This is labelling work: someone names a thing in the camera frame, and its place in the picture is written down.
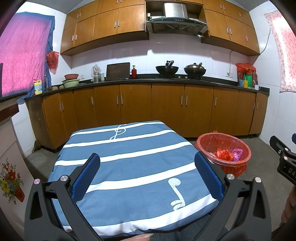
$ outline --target curtain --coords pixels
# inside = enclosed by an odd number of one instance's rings
[[[23,91],[34,94],[34,80],[42,80],[42,90],[51,86],[46,54],[52,50],[54,16],[16,13],[0,37],[0,63],[3,63],[2,95]]]
[[[264,14],[276,41],[281,69],[280,92],[296,92],[296,37],[277,10]]]

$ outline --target metal screw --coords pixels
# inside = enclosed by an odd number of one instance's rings
[[[67,175],[63,175],[63,176],[61,176],[60,180],[62,182],[67,181],[68,180],[68,176]]]
[[[257,183],[261,183],[261,178],[259,178],[259,177],[255,177],[255,181],[256,181]]]
[[[233,175],[233,174],[227,174],[227,178],[228,178],[229,180],[233,180],[233,179],[234,179],[234,175]]]
[[[35,179],[34,180],[34,184],[39,184],[39,182],[40,182],[40,179]]]

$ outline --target treble clef print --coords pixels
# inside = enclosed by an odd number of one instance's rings
[[[174,192],[177,194],[179,200],[172,201],[170,204],[171,206],[174,206],[174,211],[177,209],[185,206],[185,200],[179,190],[176,188],[176,186],[179,186],[181,184],[181,181],[177,178],[171,178],[168,180],[168,183],[170,184],[171,188],[174,190]]]
[[[117,135],[121,135],[121,134],[123,134],[123,133],[126,132],[126,129],[120,129],[120,130],[118,130],[119,127],[122,126],[122,125],[119,125],[119,126],[117,127],[117,129],[115,130],[115,135],[112,136],[109,140],[115,139],[115,138],[117,137]]]

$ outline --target red trash can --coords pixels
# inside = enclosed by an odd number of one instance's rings
[[[247,163],[251,158],[251,150],[246,143],[236,137],[219,132],[201,135],[195,143],[195,148],[203,152],[212,162],[218,164],[226,174],[232,173],[235,177],[239,177],[245,172]],[[230,152],[238,148],[242,149],[243,153],[238,161],[225,161],[209,153],[214,153],[218,148]]]

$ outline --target stainless steel range hood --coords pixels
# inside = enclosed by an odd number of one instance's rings
[[[207,24],[197,19],[188,18],[185,4],[164,3],[163,16],[152,17],[146,22],[149,33],[202,35],[207,31]]]

